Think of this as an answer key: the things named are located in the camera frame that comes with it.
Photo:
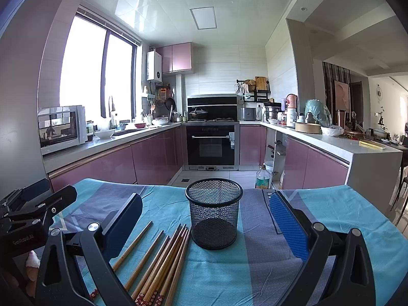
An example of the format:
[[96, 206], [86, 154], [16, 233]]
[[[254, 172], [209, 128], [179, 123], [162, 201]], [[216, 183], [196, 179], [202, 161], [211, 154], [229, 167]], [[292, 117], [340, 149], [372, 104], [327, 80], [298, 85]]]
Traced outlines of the left hand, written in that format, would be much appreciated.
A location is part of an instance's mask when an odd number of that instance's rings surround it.
[[28, 277], [28, 283], [25, 290], [27, 295], [34, 298], [37, 277], [40, 270], [40, 259], [34, 251], [30, 251], [25, 263], [25, 272]]

